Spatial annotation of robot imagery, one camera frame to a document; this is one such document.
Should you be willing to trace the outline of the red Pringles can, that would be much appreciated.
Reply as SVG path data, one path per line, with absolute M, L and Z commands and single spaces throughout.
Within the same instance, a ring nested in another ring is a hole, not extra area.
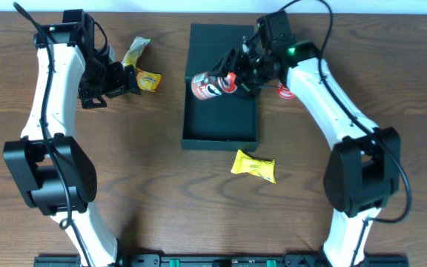
M 292 93 L 283 83 L 278 82 L 277 94 L 283 99 L 294 99 L 296 95 Z

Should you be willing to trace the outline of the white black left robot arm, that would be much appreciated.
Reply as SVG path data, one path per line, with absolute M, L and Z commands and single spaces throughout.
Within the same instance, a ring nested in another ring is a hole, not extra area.
M 140 93 L 135 69 L 113 48 L 95 46 L 100 25 L 83 10 L 59 24 L 36 24 L 38 78 L 27 123 L 4 144 L 7 168 L 27 206 L 58 223 L 75 245 L 72 258 L 37 257 L 37 266 L 129 266 L 94 202 L 97 175 L 76 141 L 76 109 L 103 108 L 107 99 Z

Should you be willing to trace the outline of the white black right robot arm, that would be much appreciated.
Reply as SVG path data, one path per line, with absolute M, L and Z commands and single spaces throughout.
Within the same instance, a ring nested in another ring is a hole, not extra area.
M 407 181 L 400 164 L 400 136 L 361 112 L 332 76 L 323 47 L 297 41 L 284 10 L 259 18 L 257 24 L 252 37 L 228 50 L 209 70 L 218 88 L 203 79 L 193 83 L 208 96 L 257 96 L 274 79 L 292 91 L 331 149 L 323 185 L 334 211 L 328 237 L 312 263 L 369 266 L 364 248 L 370 229 Z

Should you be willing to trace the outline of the black gift box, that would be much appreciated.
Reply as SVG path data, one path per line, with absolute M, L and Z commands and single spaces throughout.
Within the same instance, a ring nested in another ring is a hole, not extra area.
M 255 151 L 258 140 L 257 100 L 243 96 L 235 75 L 209 76 L 224 53 L 254 33 L 252 26 L 192 24 L 185 70 L 184 150 Z

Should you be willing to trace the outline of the brown Pringles can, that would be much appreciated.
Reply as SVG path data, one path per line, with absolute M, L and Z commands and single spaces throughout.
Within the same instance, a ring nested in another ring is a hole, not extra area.
M 236 75 L 230 72 L 226 77 L 209 76 L 207 72 L 195 75 L 191 80 L 191 90 L 199 100 L 207 100 L 224 94 L 234 93 Z

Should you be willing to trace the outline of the green yellow snack packet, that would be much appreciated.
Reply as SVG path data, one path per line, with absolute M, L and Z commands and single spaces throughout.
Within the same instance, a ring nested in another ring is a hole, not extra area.
M 129 50 L 125 54 L 122 60 L 122 64 L 125 67 L 130 65 L 133 65 L 135 67 L 137 65 L 139 58 L 141 57 L 142 53 L 144 52 L 145 48 L 149 45 L 149 43 L 150 43 L 149 38 L 137 36 L 133 40 Z

